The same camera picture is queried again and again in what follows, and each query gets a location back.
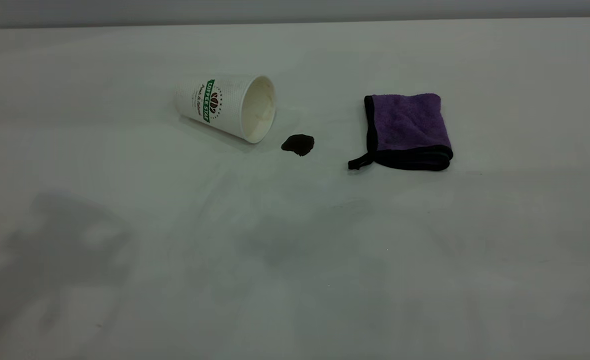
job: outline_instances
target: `white table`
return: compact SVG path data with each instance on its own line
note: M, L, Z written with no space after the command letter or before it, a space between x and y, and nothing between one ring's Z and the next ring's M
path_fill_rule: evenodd
M271 77L266 139L180 118L191 71ZM423 92L450 168L349 173ZM590 359L590 18L0 30L12 358Z

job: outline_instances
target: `paper cup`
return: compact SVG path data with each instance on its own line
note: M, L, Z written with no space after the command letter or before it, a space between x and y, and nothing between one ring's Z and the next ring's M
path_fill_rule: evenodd
M174 102L183 116L256 144L275 117L275 86L265 76L193 75Z

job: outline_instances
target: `dark liquid stain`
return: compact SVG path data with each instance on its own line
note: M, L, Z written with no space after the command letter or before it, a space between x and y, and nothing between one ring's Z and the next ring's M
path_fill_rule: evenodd
M312 136L297 134L292 135L285 143L281 144L281 149L284 151L292 151L300 157L303 157L303 155L310 153L313 146L315 146L315 139Z

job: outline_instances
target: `folded cloth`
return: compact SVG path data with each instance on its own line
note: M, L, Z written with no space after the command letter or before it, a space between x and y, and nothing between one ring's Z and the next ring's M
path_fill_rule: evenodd
M429 171L441 171L450 165L453 151L438 95L373 95L366 96L364 103L368 152L348 162L349 169L372 162L394 169Z

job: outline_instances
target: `gray wall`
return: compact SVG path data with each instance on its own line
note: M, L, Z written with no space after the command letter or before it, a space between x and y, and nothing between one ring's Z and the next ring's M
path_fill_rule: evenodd
M590 16L590 0L0 0L0 27Z

